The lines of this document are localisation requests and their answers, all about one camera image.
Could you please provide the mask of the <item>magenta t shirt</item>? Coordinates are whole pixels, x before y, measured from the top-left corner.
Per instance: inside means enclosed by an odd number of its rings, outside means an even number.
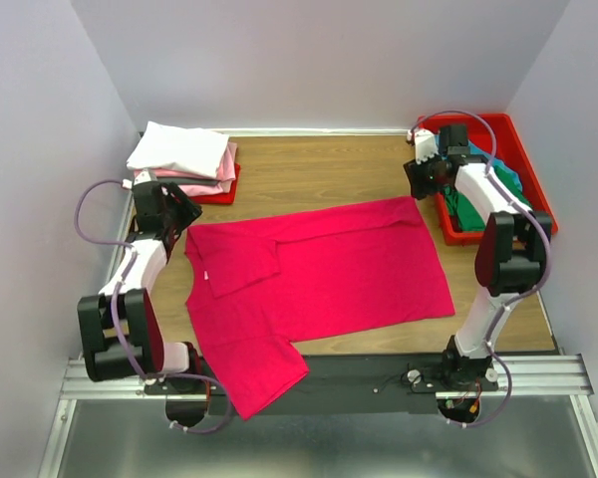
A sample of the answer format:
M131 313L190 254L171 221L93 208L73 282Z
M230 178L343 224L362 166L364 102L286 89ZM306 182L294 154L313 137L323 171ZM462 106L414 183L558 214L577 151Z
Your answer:
M297 343L454 312L411 197L193 226L185 254L195 336L243 419L308 374Z

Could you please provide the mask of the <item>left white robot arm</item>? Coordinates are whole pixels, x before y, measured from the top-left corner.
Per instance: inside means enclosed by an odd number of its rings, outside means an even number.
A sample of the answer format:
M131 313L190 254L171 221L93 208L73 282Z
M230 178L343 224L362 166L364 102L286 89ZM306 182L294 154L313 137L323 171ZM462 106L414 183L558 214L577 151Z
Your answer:
M138 177L118 185L131 191L136 214L127 238L112 243L123 250L113 277L77 305L88 377L98 382L166 375L176 391L192 392L201 379L194 347L163 339L150 291L182 232L200 217L201 207L173 182Z

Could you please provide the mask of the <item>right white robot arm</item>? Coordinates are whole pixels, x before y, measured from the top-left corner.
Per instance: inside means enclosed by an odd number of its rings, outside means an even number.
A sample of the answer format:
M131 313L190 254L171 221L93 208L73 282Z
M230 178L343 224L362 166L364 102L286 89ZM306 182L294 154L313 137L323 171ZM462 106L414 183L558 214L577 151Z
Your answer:
M415 150L404 165L412 196L420 200L450 187L484 223L474 259L479 289L435 373L445 387L459 390L486 377L511 312L546 281L553 222L509 190L495 173L491 154L471 153L464 124L452 123L439 133L413 128L407 141Z

